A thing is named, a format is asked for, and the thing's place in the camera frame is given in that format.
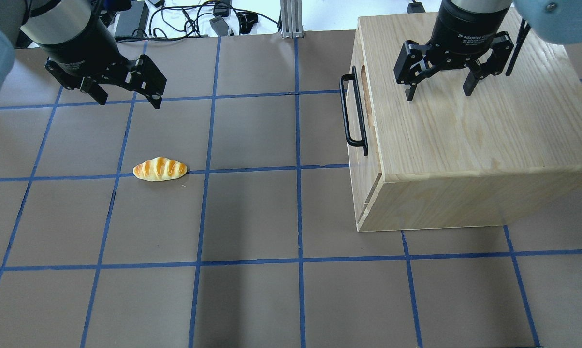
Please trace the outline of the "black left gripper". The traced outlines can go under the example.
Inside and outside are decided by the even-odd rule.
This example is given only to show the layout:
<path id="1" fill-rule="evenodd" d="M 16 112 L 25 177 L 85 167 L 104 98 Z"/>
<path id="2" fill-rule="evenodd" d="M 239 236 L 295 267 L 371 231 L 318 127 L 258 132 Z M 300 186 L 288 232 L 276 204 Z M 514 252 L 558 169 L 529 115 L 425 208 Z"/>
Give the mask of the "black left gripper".
<path id="1" fill-rule="evenodd" d="M 105 105 L 108 93 L 102 86 L 115 85 L 161 108 L 165 75 L 145 54 L 124 57 L 95 13 L 33 13 L 32 40 L 48 54 L 45 68 L 65 89 L 80 90 Z"/>

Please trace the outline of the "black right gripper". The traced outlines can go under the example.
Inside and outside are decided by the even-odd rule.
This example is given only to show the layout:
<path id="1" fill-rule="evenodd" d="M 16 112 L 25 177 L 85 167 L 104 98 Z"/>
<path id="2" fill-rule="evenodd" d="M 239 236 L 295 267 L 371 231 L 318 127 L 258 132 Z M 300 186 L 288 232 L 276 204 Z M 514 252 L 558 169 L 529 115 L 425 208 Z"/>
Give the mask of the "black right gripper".
<path id="1" fill-rule="evenodd" d="M 402 44 L 393 74 L 398 84 L 408 86 L 406 101 L 413 101 L 423 79 L 440 71 L 468 68 L 465 96 L 481 79 L 501 74 L 513 43 L 499 29 L 511 5 L 511 0 L 443 0 L 428 42 Z"/>

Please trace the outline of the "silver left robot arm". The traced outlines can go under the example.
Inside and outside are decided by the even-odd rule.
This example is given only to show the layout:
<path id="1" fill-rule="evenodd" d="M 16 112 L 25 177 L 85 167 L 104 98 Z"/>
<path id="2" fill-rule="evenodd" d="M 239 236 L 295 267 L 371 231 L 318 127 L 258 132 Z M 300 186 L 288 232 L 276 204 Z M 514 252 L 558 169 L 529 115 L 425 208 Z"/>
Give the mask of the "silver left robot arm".
<path id="1" fill-rule="evenodd" d="M 0 0 L 0 91 L 14 65 L 19 33 L 46 52 L 45 69 L 62 88 L 105 105 L 103 85 L 114 85 L 161 107 L 165 75 L 145 54 L 124 57 L 88 0 Z"/>

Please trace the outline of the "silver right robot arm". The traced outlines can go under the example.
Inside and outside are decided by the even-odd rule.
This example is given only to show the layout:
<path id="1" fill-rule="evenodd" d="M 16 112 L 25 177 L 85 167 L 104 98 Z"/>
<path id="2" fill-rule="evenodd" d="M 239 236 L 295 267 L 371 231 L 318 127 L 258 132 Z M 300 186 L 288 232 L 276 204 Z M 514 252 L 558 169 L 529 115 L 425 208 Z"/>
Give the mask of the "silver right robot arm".
<path id="1" fill-rule="evenodd" d="M 490 75 L 511 75 L 530 33 L 550 44 L 582 43 L 582 0 L 443 0 L 426 44 L 405 41 L 393 74 L 412 101 L 417 86 L 441 71 L 468 69 L 472 95 Z"/>

